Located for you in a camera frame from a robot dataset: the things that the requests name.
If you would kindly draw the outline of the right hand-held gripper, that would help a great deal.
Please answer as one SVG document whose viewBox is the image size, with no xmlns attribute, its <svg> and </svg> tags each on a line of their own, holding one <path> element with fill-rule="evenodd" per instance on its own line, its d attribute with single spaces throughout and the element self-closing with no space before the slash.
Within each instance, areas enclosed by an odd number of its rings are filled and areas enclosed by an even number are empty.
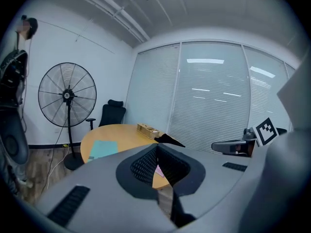
<svg viewBox="0 0 311 233">
<path fill-rule="evenodd" d="M 244 129 L 243 140 L 214 142 L 211 144 L 211 148 L 213 151 L 225 155 L 236 155 L 240 153 L 242 146 L 247 144 L 247 154 L 251 157 L 255 147 L 269 145 L 277 136 L 278 131 L 268 117 L 252 127 Z"/>
</svg>

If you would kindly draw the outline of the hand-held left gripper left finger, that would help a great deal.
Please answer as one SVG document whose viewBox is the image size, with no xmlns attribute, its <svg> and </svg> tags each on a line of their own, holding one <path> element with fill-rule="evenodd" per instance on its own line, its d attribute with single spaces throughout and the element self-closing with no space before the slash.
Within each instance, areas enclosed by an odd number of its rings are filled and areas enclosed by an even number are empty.
<svg viewBox="0 0 311 233">
<path fill-rule="evenodd" d="M 47 216 L 77 185 L 90 189 L 71 218 L 67 230 L 77 233 L 170 233 L 176 225 L 156 200 L 143 200 L 126 192 L 116 178 L 117 166 L 149 145 L 93 160 L 57 182 L 36 202 Z"/>
</svg>

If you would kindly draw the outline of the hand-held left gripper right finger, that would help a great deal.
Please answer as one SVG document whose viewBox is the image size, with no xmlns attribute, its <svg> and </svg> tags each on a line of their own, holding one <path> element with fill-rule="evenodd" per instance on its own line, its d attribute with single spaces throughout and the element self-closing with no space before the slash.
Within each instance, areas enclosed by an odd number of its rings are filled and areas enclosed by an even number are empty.
<svg viewBox="0 0 311 233">
<path fill-rule="evenodd" d="M 172 222 L 179 228 L 212 209 L 241 178 L 250 158 L 159 144 L 158 165 L 173 188 Z"/>
</svg>

